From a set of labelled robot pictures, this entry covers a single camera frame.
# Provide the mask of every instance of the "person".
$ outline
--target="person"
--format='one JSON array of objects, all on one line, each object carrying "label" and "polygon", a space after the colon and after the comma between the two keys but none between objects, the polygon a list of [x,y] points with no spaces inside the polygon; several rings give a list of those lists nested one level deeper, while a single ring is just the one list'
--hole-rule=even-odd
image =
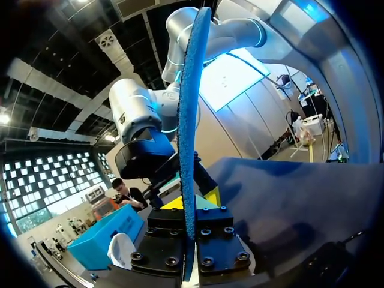
[{"label": "person", "polygon": [[120,198],[116,200],[116,204],[120,207],[130,204],[136,212],[148,207],[140,190],[134,187],[128,188],[121,178],[113,180],[112,187],[120,194]]}]

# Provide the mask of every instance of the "screw hole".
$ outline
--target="screw hole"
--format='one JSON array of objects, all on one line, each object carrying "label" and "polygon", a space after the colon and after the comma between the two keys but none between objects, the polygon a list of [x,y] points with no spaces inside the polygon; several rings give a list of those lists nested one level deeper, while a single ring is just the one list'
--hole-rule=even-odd
[{"label": "screw hole", "polygon": [[176,266],[179,263],[179,259],[176,257],[169,257],[166,260],[166,265],[168,266]]}]

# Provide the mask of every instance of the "blue container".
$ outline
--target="blue container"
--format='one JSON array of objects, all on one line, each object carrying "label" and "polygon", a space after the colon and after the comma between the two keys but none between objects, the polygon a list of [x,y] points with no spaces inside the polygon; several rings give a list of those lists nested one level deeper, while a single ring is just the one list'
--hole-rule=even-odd
[{"label": "blue container", "polygon": [[143,223],[131,205],[125,205],[99,220],[68,249],[87,270],[107,269],[112,264],[107,256],[112,237],[117,233],[125,233],[134,242]]}]

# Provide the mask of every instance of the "wall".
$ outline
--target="wall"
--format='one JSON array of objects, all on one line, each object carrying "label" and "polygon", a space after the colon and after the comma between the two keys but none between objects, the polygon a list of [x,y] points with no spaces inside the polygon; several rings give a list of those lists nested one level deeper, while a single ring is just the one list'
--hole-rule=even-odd
[{"label": "wall", "polygon": [[52,237],[61,239],[60,234],[56,233],[57,225],[61,224],[63,228],[74,238],[75,233],[67,223],[67,219],[73,217],[81,219],[84,223],[87,219],[92,220],[92,206],[88,202],[82,203],[79,206],[19,235],[17,238],[14,238],[14,243],[19,248],[20,252],[30,259],[32,258],[32,248],[28,242],[29,237],[33,237],[36,242],[42,241],[44,238],[52,240]]}]

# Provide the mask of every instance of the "blue sponge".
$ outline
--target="blue sponge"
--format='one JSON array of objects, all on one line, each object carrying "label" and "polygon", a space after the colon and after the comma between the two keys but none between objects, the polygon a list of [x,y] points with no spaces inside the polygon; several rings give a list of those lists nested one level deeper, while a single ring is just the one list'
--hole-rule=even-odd
[{"label": "blue sponge", "polygon": [[194,257],[195,199],[193,181],[194,133],[200,78],[205,60],[206,43],[211,23],[211,9],[201,8],[195,18],[185,53],[181,75],[178,107],[178,151],[180,158],[181,192],[187,226],[187,259],[185,280],[190,275]]}]

